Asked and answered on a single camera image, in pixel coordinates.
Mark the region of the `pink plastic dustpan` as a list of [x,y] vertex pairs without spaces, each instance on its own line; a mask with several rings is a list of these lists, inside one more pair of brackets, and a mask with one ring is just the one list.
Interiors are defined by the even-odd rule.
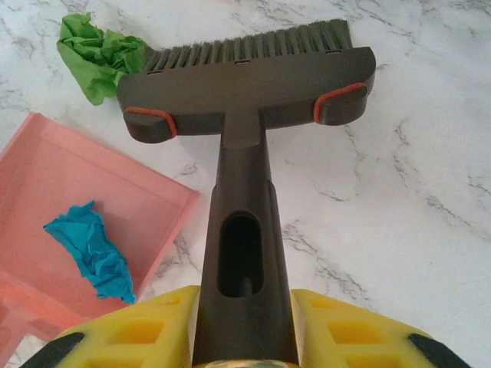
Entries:
[[97,296],[44,226],[92,203],[141,297],[197,192],[39,113],[0,152],[0,368],[27,334],[48,341],[123,307]]

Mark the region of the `green paper scrap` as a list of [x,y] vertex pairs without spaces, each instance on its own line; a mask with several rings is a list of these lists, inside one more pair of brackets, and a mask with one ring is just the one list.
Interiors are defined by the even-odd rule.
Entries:
[[94,106],[115,98],[120,79],[140,73],[150,57],[141,38],[98,28],[91,15],[70,14],[61,20],[57,50],[84,96]]

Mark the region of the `dark brown hand brush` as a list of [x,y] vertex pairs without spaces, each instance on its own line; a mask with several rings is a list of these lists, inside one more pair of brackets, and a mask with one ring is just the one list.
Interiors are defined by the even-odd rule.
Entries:
[[143,143],[219,135],[192,365],[298,362],[268,130],[362,116],[376,59],[341,19],[151,51],[117,101]]

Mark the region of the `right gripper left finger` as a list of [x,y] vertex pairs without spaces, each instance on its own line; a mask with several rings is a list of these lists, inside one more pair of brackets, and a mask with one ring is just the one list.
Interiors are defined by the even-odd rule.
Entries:
[[191,368],[199,296],[187,286],[72,327],[22,368]]

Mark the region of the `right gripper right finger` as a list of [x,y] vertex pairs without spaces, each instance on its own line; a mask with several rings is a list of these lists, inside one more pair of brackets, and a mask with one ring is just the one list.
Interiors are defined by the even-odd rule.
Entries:
[[291,300],[301,368],[469,368],[416,327],[305,289]]

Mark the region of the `blue paper scrap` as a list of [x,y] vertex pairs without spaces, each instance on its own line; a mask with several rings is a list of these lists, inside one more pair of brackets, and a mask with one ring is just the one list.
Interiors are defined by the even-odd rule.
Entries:
[[134,304],[133,278],[127,259],[107,237],[102,214],[95,201],[73,205],[43,229],[74,259],[81,277],[87,279],[100,299],[116,298]]

